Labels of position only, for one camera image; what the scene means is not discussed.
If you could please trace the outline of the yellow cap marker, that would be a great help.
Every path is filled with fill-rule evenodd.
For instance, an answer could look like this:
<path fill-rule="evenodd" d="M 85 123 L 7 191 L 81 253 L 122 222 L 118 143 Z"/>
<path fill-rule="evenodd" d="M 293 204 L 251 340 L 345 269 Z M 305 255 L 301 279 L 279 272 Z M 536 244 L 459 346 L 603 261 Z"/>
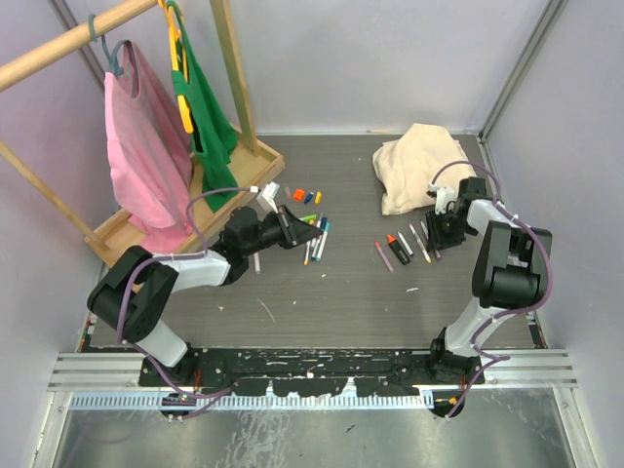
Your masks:
<path fill-rule="evenodd" d="M 312 248 L 312 242 L 308 241 L 306 243 L 305 255 L 304 255 L 304 260 L 303 260 L 303 265 L 304 266 L 307 266 L 309 264 L 310 255 L 311 255 L 311 248 Z"/>

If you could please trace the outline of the purple cap marker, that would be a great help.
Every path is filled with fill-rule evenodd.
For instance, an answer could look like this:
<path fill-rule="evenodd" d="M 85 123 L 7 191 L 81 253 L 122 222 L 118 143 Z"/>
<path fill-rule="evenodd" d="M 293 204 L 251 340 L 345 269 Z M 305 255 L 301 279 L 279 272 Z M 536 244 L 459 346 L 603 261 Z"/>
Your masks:
<path fill-rule="evenodd" d="M 420 220 L 420 226 L 423 231 L 424 237 L 427 241 L 427 249 L 434 254 L 434 257 L 437 261 L 442 259 L 440 252 L 436 248 L 433 238 L 431 237 L 430 230 L 428 228 L 427 222 L 423 219 Z"/>

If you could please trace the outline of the orange highlighter cap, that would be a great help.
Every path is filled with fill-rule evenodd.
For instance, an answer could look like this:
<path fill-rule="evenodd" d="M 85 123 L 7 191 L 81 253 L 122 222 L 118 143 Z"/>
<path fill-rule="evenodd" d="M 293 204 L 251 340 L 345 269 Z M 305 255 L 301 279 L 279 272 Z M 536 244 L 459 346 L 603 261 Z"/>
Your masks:
<path fill-rule="evenodd" d="M 302 189 L 297 189 L 292 195 L 292 198 L 297 202 L 301 202 L 304 196 L 305 196 L 305 192 Z"/>

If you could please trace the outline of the blue cap white marker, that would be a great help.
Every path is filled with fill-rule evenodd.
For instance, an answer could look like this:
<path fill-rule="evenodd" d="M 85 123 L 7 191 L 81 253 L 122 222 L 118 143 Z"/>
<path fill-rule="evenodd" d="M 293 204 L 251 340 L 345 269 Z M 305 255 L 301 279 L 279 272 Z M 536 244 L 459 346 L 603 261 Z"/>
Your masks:
<path fill-rule="evenodd" d="M 410 244 L 408 243 L 406 237 L 404 236 L 404 234 L 400 231 L 397 232 L 398 238 L 402 244 L 402 246 L 404 247 L 406 253 L 410 256 L 413 257 L 414 256 L 414 252 L 410 246 Z"/>

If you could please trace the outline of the orange black highlighter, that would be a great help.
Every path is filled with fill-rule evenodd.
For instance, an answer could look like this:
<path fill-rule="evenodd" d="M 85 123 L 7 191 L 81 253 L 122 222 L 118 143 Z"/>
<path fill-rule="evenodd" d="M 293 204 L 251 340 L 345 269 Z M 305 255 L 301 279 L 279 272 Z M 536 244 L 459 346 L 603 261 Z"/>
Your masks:
<path fill-rule="evenodd" d="M 396 237 L 388 234 L 387 243 L 394 256 L 399 260 L 402 265 L 407 265 L 410 263 L 409 254 L 405 251 L 400 241 Z"/>

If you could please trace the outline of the pink pen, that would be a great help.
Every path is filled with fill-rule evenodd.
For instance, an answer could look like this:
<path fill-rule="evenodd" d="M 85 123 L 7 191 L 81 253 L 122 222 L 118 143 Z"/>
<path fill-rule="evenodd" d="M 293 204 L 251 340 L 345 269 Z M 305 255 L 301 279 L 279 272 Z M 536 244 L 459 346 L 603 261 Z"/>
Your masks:
<path fill-rule="evenodd" d="M 376 248 L 382 262 L 384 263 L 385 267 L 387 268 L 387 270 L 390 273 L 394 272 L 394 267 L 391 264 L 389 258 L 387 257 L 386 253 L 384 252 L 383 248 L 381 247 L 381 245 L 379 244 L 379 242 L 377 241 L 373 241 L 374 247 Z"/>

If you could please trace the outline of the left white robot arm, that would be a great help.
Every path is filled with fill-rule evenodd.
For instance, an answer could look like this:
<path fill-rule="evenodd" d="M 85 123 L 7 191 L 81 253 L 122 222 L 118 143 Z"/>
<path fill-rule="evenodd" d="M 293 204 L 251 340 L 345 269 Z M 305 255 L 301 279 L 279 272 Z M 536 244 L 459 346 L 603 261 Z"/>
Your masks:
<path fill-rule="evenodd" d="M 173 386 L 189 383 L 195 363 L 190 346 L 162 319 L 173 293 L 230 285 L 242 277 L 250 258 L 279 246 L 290 250 L 323 235 L 323 229 L 282 205 L 260 219 L 254 209 L 235 210 L 217 241 L 200 253 L 154 255 L 141 246 L 128 248 L 87 299 L 87 307 L 127 341 L 161 365 Z"/>

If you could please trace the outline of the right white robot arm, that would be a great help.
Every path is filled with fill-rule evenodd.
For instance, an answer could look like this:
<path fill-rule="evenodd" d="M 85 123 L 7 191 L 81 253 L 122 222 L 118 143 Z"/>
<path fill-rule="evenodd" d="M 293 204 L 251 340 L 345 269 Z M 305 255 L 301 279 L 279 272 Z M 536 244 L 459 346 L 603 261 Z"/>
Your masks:
<path fill-rule="evenodd" d="M 427 369 L 433 380 L 448 384 L 472 376 L 494 331 L 515 315 L 532 311 L 552 290 L 552 233 L 532 227 L 490 197 L 480 177 L 462 179 L 456 189 L 428 185 L 434 208 L 426 214 L 427 249 L 460 246 L 466 237 L 482 238 L 472 274 L 472 298 L 451 325 L 432 340 Z"/>

